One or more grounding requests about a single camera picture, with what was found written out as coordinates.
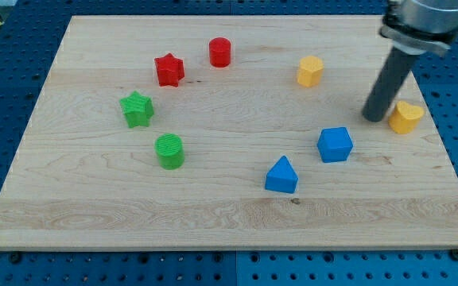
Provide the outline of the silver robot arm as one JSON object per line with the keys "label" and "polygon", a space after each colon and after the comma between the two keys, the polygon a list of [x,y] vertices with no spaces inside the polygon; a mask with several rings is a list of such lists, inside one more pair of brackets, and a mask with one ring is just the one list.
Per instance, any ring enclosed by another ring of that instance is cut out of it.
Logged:
{"label": "silver robot arm", "polygon": [[458,0],[388,1],[379,34],[392,47],[362,109],[370,122],[383,120],[420,55],[444,56],[451,48],[458,36]]}

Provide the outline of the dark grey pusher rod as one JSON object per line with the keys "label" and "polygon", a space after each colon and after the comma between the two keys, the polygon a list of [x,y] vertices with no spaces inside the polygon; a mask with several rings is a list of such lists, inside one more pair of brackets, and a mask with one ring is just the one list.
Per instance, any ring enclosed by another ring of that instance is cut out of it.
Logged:
{"label": "dark grey pusher rod", "polygon": [[384,119],[402,84],[410,73],[418,55],[411,55],[393,47],[363,106],[362,115],[370,122]]}

